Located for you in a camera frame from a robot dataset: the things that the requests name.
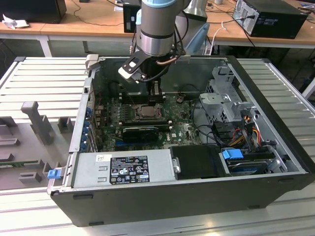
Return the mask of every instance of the gray floor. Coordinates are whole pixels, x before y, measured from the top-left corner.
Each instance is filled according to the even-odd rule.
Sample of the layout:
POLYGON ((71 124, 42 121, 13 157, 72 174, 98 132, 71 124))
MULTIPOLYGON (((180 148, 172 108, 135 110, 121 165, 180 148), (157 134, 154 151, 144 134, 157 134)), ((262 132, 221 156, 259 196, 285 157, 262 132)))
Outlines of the gray floor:
MULTIPOLYGON (((16 56, 43 57, 43 51, 38 41, 4 39, 0 42, 0 76, 4 74, 16 56)), ((126 56, 129 54, 129 43, 116 42, 88 42, 90 53, 102 56, 126 56)), ((83 50, 83 43, 78 41, 52 41, 52 53, 54 57, 85 57, 87 54, 83 50)), ((228 51, 222 47, 221 54, 228 51)), ((291 80, 301 65, 303 69, 298 74, 293 84, 300 88, 303 80, 307 78, 312 69, 312 63, 307 57, 312 52, 311 49, 290 49, 282 62, 277 65, 278 69, 291 80)), ((270 49, 266 57, 277 61, 283 55, 283 49, 270 49)))

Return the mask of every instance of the desk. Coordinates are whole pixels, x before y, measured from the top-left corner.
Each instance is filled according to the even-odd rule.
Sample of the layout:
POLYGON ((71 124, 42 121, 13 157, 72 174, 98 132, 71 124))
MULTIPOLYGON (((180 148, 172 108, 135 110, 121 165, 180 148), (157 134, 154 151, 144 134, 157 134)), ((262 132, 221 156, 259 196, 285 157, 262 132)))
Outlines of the desk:
MULTIPOLYGON (((31 23, 30 28, 8 29, 0 25, 0 38, 9 39, 34 39, 41 44, 46 57, 51 57, 50 40, 70 40, 83 41, 85 51, 88 51, 87 41, 103 42, 129 42, 132 34, 124 33, 123 13, 115 12, 114 5, 106 0, 93 0, 90 3, 79 3, 79 0, 65 0, 67 13, 60 24, 31 23), (81 6, 76 12, 83 21, 93 24, 107 24, 115 26, 98 26, 86 24, 73 15, 78 10, 74 2, 81 6)), ((300 6, 298 1, 286 0, 295 7, 300 6)), ((215 7, 228 11, 233 10, 232 0, 224 0, 223 5, 215 7)), ((217 8, 208 7, 210 11, 216 11, 217 8)), ((221 22, 231 20, 231 16, 226 13, 208 12, 209 22, 221 22)), ((231 46, 252 46, 245 33, 236 22, 225 24, 227 30, 221 30, 215 40, 217 45, 231 46)), ((220 24, 211 24, 208 36, 213 37, 220 24)), ((274 38, 251 38, 257 47, 282 47, 282 48, 314 48, 315 47, 315 24, 305 22, 295 39, 274 39, 274 38)))

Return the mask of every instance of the aluminum profile table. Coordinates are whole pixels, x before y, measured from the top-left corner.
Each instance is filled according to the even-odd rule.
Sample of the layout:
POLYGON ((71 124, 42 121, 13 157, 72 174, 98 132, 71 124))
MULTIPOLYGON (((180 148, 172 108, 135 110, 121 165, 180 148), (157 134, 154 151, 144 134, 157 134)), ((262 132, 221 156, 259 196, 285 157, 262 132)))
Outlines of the aluminum profile table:
MULTIPOLYGON (((315 160, 315 109, 277 70, 261 59, 239 59, 262 94, 308 155, 315 160)), ((244 88, 243 95, 248 98, 244 88)))
POLYGON ((87 77, 85 58, 17 58, 0 80, 0 117, 29 122, 22 104, 37 101, 49 121, 75 121, 87 77))

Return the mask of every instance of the computer case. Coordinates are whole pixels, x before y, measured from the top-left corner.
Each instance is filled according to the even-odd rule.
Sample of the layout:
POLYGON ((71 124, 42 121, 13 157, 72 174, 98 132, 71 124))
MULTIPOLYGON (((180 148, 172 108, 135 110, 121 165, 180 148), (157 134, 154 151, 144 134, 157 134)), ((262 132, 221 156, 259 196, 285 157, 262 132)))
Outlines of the computer case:
POLYGON ((282 0, 238 0, 233 13, 251 37, 294 39, 307 14, 282 0))
POLYGON ((14 20, 58 24, 66 12, 64 0, 1 0, 0 19, 3 14, 14 20))

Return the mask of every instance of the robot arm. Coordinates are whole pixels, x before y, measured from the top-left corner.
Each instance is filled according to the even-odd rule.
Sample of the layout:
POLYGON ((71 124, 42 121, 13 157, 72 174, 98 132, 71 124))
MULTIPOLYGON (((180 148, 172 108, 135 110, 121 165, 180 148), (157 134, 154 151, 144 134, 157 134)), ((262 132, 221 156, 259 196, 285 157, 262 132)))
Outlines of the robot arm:
MULTIPOLYGON (((206 3, 206 0, 142 0, 142 9, 137 15, 138 51, 122 65, 119 73, 126 80, 138 83, 159 80, 170 64, 185 53, 182 36, 189 34, 188 26, 190 34, 198 33, 194 24, 188 25, 188 15, 198 15, 196 9, 204 12, 206 3)), ((200 17, 207 19, 205 13, 200 17)))

